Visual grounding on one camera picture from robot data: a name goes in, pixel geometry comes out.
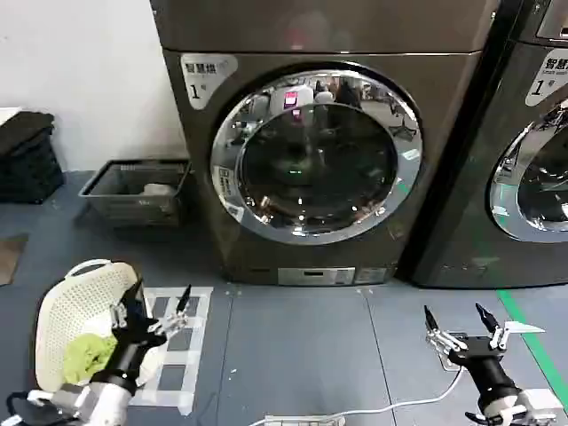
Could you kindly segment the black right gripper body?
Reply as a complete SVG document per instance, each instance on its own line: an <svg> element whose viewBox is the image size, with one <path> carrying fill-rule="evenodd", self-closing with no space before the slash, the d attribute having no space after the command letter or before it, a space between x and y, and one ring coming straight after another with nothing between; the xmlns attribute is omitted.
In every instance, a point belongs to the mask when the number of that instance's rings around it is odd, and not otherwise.
<svg viewBox="0 0 568 426"><path fill-rule="evenodd" d="M448 358L455 365L468 370L479 392L479 402L493 402L520 393L501 366L505 351L492 349L489 337L456 335L455 338L467 348L451 350Z"/></svg>

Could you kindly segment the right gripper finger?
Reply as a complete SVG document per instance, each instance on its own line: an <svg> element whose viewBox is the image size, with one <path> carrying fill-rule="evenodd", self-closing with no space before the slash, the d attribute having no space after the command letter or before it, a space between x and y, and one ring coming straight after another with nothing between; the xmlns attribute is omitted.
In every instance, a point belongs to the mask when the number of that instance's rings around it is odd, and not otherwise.
<svg viewBox="0 0 568 426"><path fill-rule="evenodd" d="M497 319L481 304L476 303L476 309L482 323L490 334L489 348L491 350L505 351L506 344L501 341L504 336L504 329L501 328Z"/></svg>
<svg viewBox="0 0 568 426"><path fill-rule="evenodd" d="M427 328L427 340L440 352L463 351L464 342L439 328L438 323L430 308L424 306L425 324Z"/></svg>

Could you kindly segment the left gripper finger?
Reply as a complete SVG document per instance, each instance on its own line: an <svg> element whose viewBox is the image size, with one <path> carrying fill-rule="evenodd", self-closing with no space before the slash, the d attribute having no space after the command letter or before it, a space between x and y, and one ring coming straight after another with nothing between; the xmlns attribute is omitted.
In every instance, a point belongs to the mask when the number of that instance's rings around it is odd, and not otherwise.
<svg viewBox="0 0 568 426"><path fill-rule="evenodd" d="M138 278L122 295L117 304L111 304L109 311L112 329L135 325L144 317L143 280Z"/></svg>
<svg viewBox="0 0 568 426"><path fill-rule="evenodd" d="M188 286L182 296L178 299L175 311L163 319L159 319L155 324L148 328L148 332L154 335L175 335L182 330L189 317L185 313L185 308L191 296L192 286Z"/></svg>

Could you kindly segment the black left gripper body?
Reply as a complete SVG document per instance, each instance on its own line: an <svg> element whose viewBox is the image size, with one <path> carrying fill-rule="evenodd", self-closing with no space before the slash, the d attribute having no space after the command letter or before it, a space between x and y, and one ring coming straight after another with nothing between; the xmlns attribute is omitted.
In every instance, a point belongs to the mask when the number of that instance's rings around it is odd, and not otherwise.
<svg viewBox="0 0 568 426"><path fill-rule="evenodd" d="M95 383L115 384L135 393L146 354L167 341L164 334L149 330L157 323L157 319L141 318L127 323L126 327L114 327L112 333L116 346L106 366L95 374Z"/></svg>

